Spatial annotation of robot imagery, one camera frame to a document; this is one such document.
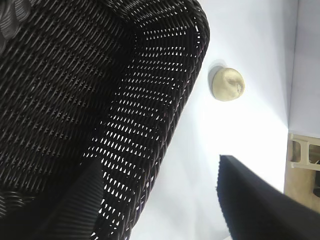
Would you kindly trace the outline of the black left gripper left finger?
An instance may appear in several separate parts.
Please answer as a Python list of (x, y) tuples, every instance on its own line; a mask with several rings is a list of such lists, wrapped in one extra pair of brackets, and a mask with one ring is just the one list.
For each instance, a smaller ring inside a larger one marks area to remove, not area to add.
[(101, 161), (96, 159), (68, 187), (35, 240), (88, 240), (103, 198)]

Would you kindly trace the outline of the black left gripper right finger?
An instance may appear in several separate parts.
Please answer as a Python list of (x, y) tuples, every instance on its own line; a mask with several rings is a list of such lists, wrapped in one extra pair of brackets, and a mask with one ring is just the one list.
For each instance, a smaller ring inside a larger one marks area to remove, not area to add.
[(279, 192), (231, 155), (221, 155), (217, 196), (234, 240), (318, 240), (320, 215)]

